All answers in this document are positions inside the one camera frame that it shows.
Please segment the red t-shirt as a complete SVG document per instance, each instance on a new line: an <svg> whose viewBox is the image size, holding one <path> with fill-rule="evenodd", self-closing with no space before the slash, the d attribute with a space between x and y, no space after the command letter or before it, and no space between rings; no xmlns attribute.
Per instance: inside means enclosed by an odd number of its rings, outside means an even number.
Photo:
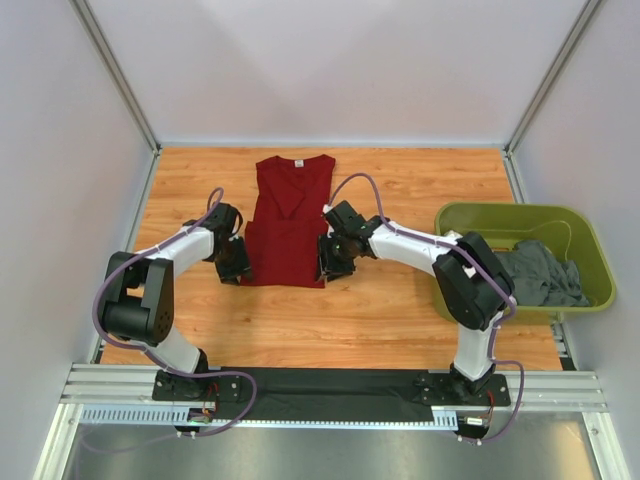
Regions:
<svg viewBox="0 0 640 480"><path fill-rule="evenodd" d="M335 164L327 155L273 156L256 164L258 198L244 234L252 277L243 286L325 287L318 239L327 232L323 207Z"/></svg>

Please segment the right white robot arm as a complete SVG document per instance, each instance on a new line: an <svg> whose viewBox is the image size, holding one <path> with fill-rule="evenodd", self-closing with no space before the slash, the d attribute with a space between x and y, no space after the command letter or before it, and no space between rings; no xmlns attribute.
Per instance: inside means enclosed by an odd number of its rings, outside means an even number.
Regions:
<svg viewBox="0 0 640 480"><path fill-rule="evenodd" d="M328 231L318 238L317 276L326 281L350 276L360 257L431 275L458 325L452 395L466 404L484 395L495 371L494 328L515 308L513 280L485 239L476 232L435 236L381 215L367 220L346 201L326 205L323 217Z"/></svg>

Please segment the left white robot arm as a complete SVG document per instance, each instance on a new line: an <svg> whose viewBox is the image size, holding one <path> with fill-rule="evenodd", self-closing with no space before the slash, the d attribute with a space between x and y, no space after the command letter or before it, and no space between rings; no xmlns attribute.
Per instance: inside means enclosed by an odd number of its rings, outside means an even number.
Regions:
<svg viewBox="0 0 640 480"><path fill-rule="evenodd" d="M175 280L199 262L213 264L223 284L250 278L239 235L242 222L235 207L219 203L160 244L138 253L116 252L109 259L95 318L105 334L160 363L155 400L215 399L219 382L208 375L206 354L174 326Z"/></svg>

